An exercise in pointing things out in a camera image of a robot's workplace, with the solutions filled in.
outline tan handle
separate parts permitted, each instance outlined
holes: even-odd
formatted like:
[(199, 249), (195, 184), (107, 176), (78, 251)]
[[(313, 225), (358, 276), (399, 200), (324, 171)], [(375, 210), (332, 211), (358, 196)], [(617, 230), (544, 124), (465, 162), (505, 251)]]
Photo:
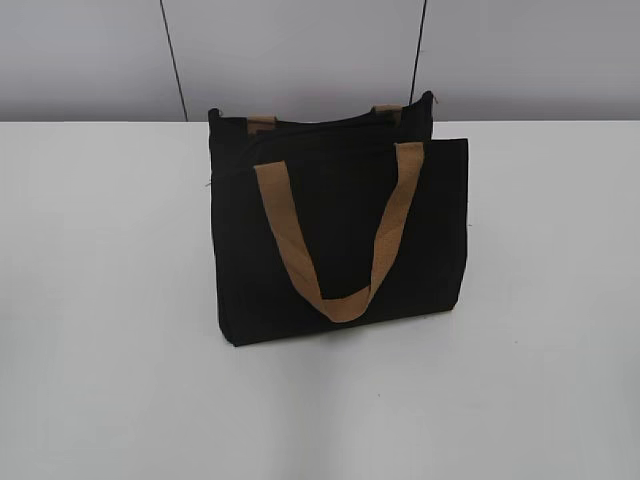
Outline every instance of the tan handle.
[(291, 193), (285, 162), (256, 165), (262, 203), (280, 257), (294, 288), (334, 323), (350, 322), (362, 315), (396, 260), (407, 213), (424, 162), (421, 142), (397, 143), (398, 183), (387, 201), (373, 244), (371, 283), (347, 297), (322, 298), (313, 261), (304, 242)]
[(273, 130), (277, 118), (270, 115), (251, 115), (247, 118), (247, 133), (255, 135), (258, 130)]
[(396, 122), (396, 127), (400, 125), (402, 119), (402, 105), (374, 105), (373, 111), (377, 114), (391, 112), (393, 120)]

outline black canvas bag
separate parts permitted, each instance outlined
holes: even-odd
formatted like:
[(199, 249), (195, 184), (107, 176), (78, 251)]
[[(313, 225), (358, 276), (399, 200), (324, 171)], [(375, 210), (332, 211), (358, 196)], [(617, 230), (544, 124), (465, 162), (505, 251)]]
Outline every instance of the black canvas bag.
[[(420, 135), (398, 127), (274, 135), (246, 143), (227, 159), (236, 168), (212, 177), (218, 312), (230, 342), (453, 308), (466, 261), (467, 143), (415, 142)], [(392, 200), (403, 191), (404, 202)], [(389, 249), (394, 242), (379, 241), (380, 230), (394, 236), (398, 220)], [(287, 222), (297, 225), (297, 240), (287, 238)], [(287, 253), (296, 241), (302, 247)], [(299, 275), (305, 265), (311, 276)]]

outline gray wall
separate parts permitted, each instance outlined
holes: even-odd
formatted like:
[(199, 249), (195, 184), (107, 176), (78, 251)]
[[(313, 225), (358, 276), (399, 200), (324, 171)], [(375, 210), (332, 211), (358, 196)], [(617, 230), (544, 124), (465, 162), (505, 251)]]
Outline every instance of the gray wall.
[[(191, 120), (406, 103), (422, 0), (165, 0)], [(430, 0), (439, 120), (640, 119), (637, 0)], [(0, 120), (183, 119), (158, 0), (2, 0)]]

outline tan strap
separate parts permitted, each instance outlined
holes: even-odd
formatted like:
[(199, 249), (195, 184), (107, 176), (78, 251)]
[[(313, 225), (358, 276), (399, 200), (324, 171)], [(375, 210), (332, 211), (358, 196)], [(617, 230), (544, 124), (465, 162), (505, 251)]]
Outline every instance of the tan strap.
[(373, 111), (376, 113), (391, 112), (393, 119), (396, 122), (396, 127), (400, 125), (400, 119), (402, 118), (402, 105), (374, 105)]
[(285, 162), (256, 165), (262, 203), (280, 257), (294, 288), (332, 322), (350, 322), (369, 306), (378, 287), (395, 262), (407, 213), (416, 191), (424, 161), (421, 142), (397, 143), (398, 183), (387, 201), (373, 244), (371, 283), (344, 298), (322, 298), (313, 261), (305, 244), (291, 193)]
[(255, 135), (258, 130), (273, 130), (276, 128), (276, 117), (269, 115), (251, 115), (247, 117), (247, 133)]

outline white table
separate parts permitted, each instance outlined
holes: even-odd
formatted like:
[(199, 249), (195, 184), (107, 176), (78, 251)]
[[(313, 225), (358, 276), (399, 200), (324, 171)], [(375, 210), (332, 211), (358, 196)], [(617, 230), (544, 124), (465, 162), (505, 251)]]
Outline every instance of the white table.
[(207, 134), (0, 124), (0, 478), (640, 478), (640, 122), (438, 124), (456, 309), (239, 349)]

